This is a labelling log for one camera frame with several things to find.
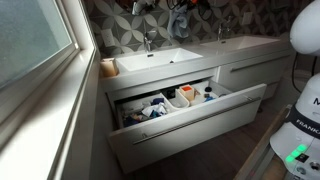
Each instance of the floor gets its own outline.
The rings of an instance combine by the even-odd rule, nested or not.
[[[263,102],[255,121],[126,175],[127,180],[230,180],[278,111]]]

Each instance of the chrome faucet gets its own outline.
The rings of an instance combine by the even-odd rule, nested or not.
[[[155,33],[156,31],[148,31],[144,33],[143,36],[143,44],[144,44],[144,50],[149,53],[151,51],[150,44],[152,43],[152,40],[149,39],[149,33]]]
[[[230,37],[231,19],[232,19],[232,16],[229,16],[228,21],[225,24],[225,27],[223,27],[223,22],[219,23],[218,38],[217,38],[218,41],[222,40],[223,38],[227,39]]]

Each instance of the sink basin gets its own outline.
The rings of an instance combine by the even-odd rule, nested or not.
[[[144,53],[140,55],[116,58],[116,62],[120,72],[123,72],[152,68],[160,65],[192,60],[199,57],[202,56],[182,48],[176,48],[151,52],[149,53],[149,57]]]
[[[214,41],[209,43],[203,43],[201,45],[218,49],[224,52],[244,49],[248,47],[258,46],[262,44],[272,43],[279,41],[272,38],[261,38],[253,36],[241,36],[231,39],[224,39],[221,41]]]

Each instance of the drawer handle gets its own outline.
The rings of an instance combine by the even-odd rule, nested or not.
[[[207,115],[207,116],[204,116],[204,117],[202,117],[202,118],[196,119],[196,120],[194,120],[194,121],[190,121],[190,122],[188,122],[188,123],[181,124],[181,125],[179,125],[179,126],[176,126],[176,127],[170,128],[170,129],[167,129],[167,130],[165,130],[165,131],[161,131],[161,132],[156,133],[156,134],[151,135],[151,136],[147,136],[146,134],[143,134],[143,136],[144,136],[145,138],[143,138],[143,139],[141,139],[141,140],[138,140],[138,141],[135,141],[135,142],[133,142],[132,144],[133,144],[133,145],[140,144],[140,143],[142,143],[142,142],[148,141],[148,140],[153,139],[153,138],[156,138],[156,137],[158,137],[158,136],[162,136],[162,135],[167,134],[167,133],[169,133],[169,132],[172,132],[172,131],[181,129],[181,128],[183,128],[183,127],[192,125],[192,124],[194,124],[194,123],[203,121],[203,120],[208,119],[208,118],[210,118],[210,117],[217,116],[217,115],[219,115],[219,114],[225,113],[225,112],[227,112],[227,111],[231,111],[231,110],[233,110],[233,109],[239,108],[239,107],[241,107],[241,106],[244,106],[244,105],[247,105],[247,104],[250,104],[250,103],[259,101],[259,100],[261,100],[261,97],[256,97],[256,98],[247,97],[247,101],[245,101],[245,102],[242,102],[242,103],[239,103],[239,104],[237,104],[237,105],[228,107],[228,108],[226,108],[226,109],[222,109],[222,110],[220,110],[220,111],[217,111],[217,112],[212,113],[212,114],[210,114],[210,115]]]
[[[250,64],[248,66],[242,66],[242,67],[233,67],[231,68],[230,72],[235,72],[235,71],[239,71],[241,69],[245,69],[245,68],[248,68],[248,67],[252,67],[252,66],[257,66],[259,64],[264,64],[264,63],[267,63],[267,62],[271,62],[271,61],[276,61],[276,60],[279,60],[281,58],[283,58],[284,56],[280,57],[280,58],[276,58],[276,59],[271,59],[271,60],[267,60],[267,61],[263,61],[263,62],[257,62],[257,63],[254,63],[254,64]]]

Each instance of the window sill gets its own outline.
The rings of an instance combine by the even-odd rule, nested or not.
[[[61,156],[65,158],[68,152],[77,110],[95,57],[95,49],[80,51],[48,88],[2,150],[0,179],[42,180],[52,171],[56,172],[53,166],[63,163]]]

